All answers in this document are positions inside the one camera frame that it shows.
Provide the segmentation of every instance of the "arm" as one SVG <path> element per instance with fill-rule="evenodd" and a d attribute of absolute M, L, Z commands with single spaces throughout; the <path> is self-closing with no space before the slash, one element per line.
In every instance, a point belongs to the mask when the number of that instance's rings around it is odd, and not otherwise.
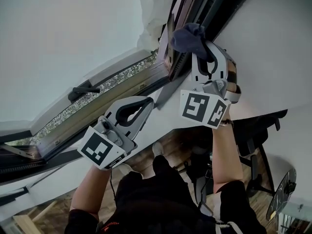
<path fill-rule="evenodd" d="M 70 210 L 78 209 L 90 213 L 98 220 L 98 212 L 111 170 L 102 171 L 92 166 L 76 189 Z"/>
<path fill-rule="evenodd" d="M 230 114 L 226 112 L 223 119 L 229 119 Z M 213 177 L 214 193 L 223 185 L 243 180 L 243 169 L 239 160 L 238 151 L 234 139 L 232 126 L 213 129 Z"/>

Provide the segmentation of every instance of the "white sneaker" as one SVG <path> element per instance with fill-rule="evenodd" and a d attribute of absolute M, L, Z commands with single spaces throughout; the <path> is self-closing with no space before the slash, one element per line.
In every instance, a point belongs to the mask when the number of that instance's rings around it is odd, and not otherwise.
<path fill-rule="evenodd" d="M 129 174 L 129 172 L 135 172 L 135 173 L 139 173 L 139 172 L 136 172 L 134 171 L 131 166 L 129 166 L 128 164 L 125 164 L 125 163 L 122 163 L 120 165 L 117 166 L 117 168 L 119 168 L 120 172 L 126 176 Z"/>
<path fill-rule="evenodd" d="M 162 144 L 158 141 L 154 142 L 152 150 L 154 153 L 154 158 L 159 155 L 164 155 L 164 148 L 162 147 Z"/>

